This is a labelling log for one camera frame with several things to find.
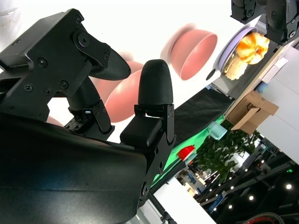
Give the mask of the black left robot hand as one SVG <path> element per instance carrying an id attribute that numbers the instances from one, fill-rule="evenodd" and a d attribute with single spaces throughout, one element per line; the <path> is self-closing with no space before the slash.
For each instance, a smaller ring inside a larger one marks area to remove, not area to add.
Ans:
<path id="1" fill-rule="evenodd" d="M 232 0 L 231 12 L 231 17 L 243 24 L 264 14 L 266 37 L 281 46 L 299 36 L 298 0 Z"/>

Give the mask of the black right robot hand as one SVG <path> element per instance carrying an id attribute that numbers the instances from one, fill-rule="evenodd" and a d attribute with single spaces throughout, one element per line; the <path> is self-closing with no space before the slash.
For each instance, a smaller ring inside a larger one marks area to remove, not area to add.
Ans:
<path id="1" fill-rule="evenodd" d="M 135 116 L 114 131 L 91 78 L 131 69 L 70 9 L 37 21 L 0 54 L 0 221 L 124 224 L 144 205 L 173 149 L 171 75 L 145 63 Z"/>

